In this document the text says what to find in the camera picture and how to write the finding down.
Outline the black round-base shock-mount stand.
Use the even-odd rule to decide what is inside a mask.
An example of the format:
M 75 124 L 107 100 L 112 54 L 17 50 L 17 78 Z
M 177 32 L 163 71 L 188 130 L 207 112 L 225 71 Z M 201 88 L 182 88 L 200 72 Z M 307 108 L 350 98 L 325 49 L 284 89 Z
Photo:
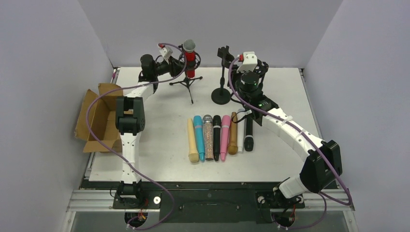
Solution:
M 265 74 L 268 72 L 269 65 L 264 61 L 261 61 L 261 60 L 257 60 L 257 61 L 258 63 L 257 63 L 257 66 L 254 72 L 258 74 L 259 78 L 261 79 L 260 82 L 262 83 L 264 81 Z

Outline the black tripod shock-mount stand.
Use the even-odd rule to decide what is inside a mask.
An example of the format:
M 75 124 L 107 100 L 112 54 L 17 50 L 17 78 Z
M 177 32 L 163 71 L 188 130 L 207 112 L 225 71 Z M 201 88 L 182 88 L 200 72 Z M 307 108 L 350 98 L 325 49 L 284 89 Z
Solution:
M 188 59 L 188 70 L 185 71 L 185 78 L 182 81 L 171 82 L 169 85 L 173 86 L 173 85 L 176 85 L 176 84 L 181 84 L 184 87 L 186 87 L 188 92 L 189 92 L 189 95 L 190 95 L 191 104 L 193 104 L 193 98 L 192 98 L 192 94 L 191 94 L 191 91 L 190 91 L 190 87 L 191 87 L 191 85 L 193 84 L 194 81 L 203 79 L 202 76 L 199 76 L 199 77 L 195 76 L 195 70 L 201 64 L 201 57 L 195 51 L 193 51 L 193 52 L 185 51 L 184 54 L 186 55 L 186 58 Z

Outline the red glitter microphone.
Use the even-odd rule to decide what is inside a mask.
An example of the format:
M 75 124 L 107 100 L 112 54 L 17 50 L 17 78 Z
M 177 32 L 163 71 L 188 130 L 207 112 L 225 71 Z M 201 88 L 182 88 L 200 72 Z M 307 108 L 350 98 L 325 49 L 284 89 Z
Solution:
M 182 48 L 186 56 L 186 75 L 189 79 L 192 79 L 195 77 L 194 67 L 196 63 L 196 44 L 192 39 L 188 39 L 182 44 Z

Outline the black clip microphone stand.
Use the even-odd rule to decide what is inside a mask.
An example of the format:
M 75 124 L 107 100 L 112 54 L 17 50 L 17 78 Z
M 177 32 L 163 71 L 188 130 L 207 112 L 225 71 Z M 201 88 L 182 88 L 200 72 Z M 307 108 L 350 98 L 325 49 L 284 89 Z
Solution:
M 228 89 L 225 88 L 225 69 L 229 68 L 230 64 L 234 60 L 234 56 L 229 52 L 229 46 L 223 46 L 218 49 L 217 56 L 221 58 L 221 78 L 220 87 L 213 90 L 211 99 L 218 105 L 225 105 L 231 100 L 231 94 Z

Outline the white microphone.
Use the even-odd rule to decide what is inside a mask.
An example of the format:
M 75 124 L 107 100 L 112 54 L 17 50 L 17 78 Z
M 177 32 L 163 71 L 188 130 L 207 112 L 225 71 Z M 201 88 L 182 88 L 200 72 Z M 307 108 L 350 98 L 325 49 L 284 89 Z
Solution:
M 237 152 L 242 153 L 244 149 L 245 136 L 245 110 L 239 109 L 237 112 Z

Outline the black microphone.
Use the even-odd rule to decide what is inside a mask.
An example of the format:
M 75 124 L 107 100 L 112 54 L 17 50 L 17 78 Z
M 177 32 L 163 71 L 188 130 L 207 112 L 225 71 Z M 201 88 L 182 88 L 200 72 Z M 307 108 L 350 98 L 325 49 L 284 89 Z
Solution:
M 213 117 L 213 155 L 214 160 L 218 161 L 220 158 L 220 130 L 221 130 L 221 117 L 215 115 Z
M 247 152 L 253 151 L 254 139 L 253 139 L 253 120 L 248 117 L 246 119 L 245 126 L 245 138 L 244 138 L 244 149 Z

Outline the blue microphone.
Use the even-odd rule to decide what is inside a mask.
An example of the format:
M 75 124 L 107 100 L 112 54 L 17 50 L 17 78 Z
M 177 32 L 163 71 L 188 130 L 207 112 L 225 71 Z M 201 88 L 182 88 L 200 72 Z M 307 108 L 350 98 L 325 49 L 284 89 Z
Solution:
M 196 147 L 199 153 L 199 159 L 203 162 L 205 161 L 205 145 L 203 136 L 203 121 L 201 116 L 194 116 L 193 125 L 195 132 Z

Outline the pink microphone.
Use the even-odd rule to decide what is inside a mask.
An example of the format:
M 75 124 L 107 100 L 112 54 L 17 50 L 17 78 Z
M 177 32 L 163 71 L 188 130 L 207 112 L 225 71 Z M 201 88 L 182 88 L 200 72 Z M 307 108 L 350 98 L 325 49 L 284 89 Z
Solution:
M 231 117 L 229 115 L 224 115 L 221 122 L 221 138 L 220 138 L 220 159 L 222 161 L 226 160 L 227 146 L 229 140 Z

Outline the silver glitter microphone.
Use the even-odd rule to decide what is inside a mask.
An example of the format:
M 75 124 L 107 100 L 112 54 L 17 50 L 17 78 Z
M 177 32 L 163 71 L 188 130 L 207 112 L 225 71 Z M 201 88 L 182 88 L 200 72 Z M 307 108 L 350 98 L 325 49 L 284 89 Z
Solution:
M 205 146 L 205 160 L 213 161 L 213 123 L 211 115 L 204 115 L 203 117 L 203 133 Z

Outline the gold microphone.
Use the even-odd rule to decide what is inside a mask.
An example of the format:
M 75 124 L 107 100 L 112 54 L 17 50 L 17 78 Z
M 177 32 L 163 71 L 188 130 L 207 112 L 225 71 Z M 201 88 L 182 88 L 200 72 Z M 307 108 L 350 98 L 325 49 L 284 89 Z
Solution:
M 230 134 L 227 151 L 229 155 L 235 155 L 238 152 L 237 146 L 237 113 L 232 112 L 230 123 Z

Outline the brown cardboard box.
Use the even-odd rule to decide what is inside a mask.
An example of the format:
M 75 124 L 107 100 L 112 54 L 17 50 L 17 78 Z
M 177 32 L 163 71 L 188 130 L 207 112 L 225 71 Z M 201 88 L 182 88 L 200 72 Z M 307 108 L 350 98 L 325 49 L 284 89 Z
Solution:
M 95 93 L 90 89 L 87 90 L 74 131 L 75 138 L 86 142 L 83 148 L 84 153 L 110 152 L 90 134 L 86 124 L 87 119 L 92 131 L 98 139 L 114 151 L 118 153 L 122 151 L 121 138 L 116 129 L 115 121 L 116 99 L 123 95 L 123 90 L 115 91 L 97 100 L 91 107 L 88 117 L 86 117 L 88 107 L 97 97 L 117 88 L 120 88 L 120 86 L 111 83 L 99 83 L 99 93 Z

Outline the cream microphone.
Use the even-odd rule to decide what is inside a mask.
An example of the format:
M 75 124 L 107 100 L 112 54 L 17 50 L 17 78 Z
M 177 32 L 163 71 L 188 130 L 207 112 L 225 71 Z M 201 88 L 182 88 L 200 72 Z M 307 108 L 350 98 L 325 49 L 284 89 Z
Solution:
M 189 160 L 191 163 L 198 163 L 199 153 L 196 147 L 193 120 L 191 118 L 189 118 L 187 121 L 187 132 L 188 132 Z

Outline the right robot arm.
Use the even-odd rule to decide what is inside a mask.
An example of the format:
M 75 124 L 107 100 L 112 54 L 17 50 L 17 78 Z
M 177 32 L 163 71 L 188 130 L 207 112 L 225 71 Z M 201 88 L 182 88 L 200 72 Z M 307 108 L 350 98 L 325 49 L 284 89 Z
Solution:
M 285 113 L 274 101 L 266 97 L 259 82 L 262 72 L 244 71 L 232 62 L 229 66 L 229 84 L 233 94 L 251 118 L 267 127 L 283 140 L 304 163 L 301 171 L 286 178 L 273 188 L 277 201 L 286 201 L 305 193 L 321 193 L 343 172 L 339 145 L 312 135 Z

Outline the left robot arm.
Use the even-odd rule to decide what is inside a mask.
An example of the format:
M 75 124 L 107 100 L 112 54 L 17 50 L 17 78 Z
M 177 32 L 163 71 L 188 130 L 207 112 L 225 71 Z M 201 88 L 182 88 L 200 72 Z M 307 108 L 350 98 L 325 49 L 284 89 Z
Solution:
M 135 170 L 139 166 L 138 146 L 141 132 L 146 125 L 144 101 L 153 95 L 159 84 L 158 77 L 170 74 L 171 78 L 180 76 L 187 67 L 186 57 L 164 58 L 156 62 L 152 55 L 141 57 L 141 72 L 138 75 L 138 87 L 125 96 L 116 99 L 115 125 L 121 139 L 122 175 L 117 195 L 120 199 L 130 199 L 141 204 L 145 201 L 142 190 L 142 177 Z

